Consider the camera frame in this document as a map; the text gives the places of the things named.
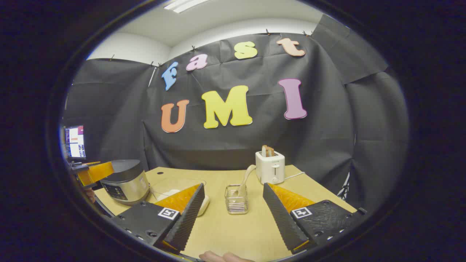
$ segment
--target wire basket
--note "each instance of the wire basket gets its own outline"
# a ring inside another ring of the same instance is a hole
[[[244,188],[244,196],[233,197],[233,193],[240,185],[228,185],[225,188],[226,210],[229,214],[246,214],[247,213],[247,187]]]

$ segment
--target stainless steel rice cooker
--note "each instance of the stainless steel rice cooker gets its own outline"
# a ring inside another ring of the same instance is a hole
[[[125,159],[113,160],[111,163],[114,173],[100,180],[109,196],[128,206],[143,201],[150,190],[141,161]]]

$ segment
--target power cord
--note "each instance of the power cord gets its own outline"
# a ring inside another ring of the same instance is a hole
[[[304,174],[304,172],[300,172],[300,173],[297,173],[296,175],[292,175],[292,176],[290,176],[290,177],[287,177],[287,178],[285,178],[285,180],[287,180],[287,179],[289,179],[289,178],[292,178],[292,177],[295,177],[295,176],[299,176],[299,175],[301,175],[301,174]]]

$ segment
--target wooden table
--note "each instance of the wooden table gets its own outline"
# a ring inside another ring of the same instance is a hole
[[[285,167],[285,177],[301,172],[294,165]],[[240,257],[256,262],[277,260],[291,256],[285,247],[278,227],[262,197],[263,185],[258,181],[255,170],[247,180],[249,212],[243,215],[230,215],[225,206],[225,187],[239,184],[244,178],[245,170],[202,171],[158,167],[146,172],[151,185],[163,179],[190,178],[206,181],[205,192],[210,197],[210,204],[202,216],[194,223],[190,238],[182,254],[198,258],[207,250],[223,255],[232,252]],[[344,209],[355,212],[356,209],[338,198],[332,192],[315,182],[306,174],[285,180],[279,186],[300,194],[314,202],[330,200]],[[114,215],[118,215],[129,206],[114,201],[104,189],[96,190],[99,200]],[[155,203],[150,193],[146,201]]]

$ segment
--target pink letter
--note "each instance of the pink letter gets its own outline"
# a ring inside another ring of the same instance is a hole
[[[278,81],[278,84],[281,85],[285,91],[285,99],[287,101],[287,111],[285,112],[285,118],[305,118],[308,113],[302,108],[301,96],[298,89],[301,81],[295,78],[286,78]]]
[[[193,71],[194,69],[204,68],[207,65],[207,55],[206,54],[197,55],[191,58],[190,62],[191,63],[189,63],[186,66],[186,71]]]

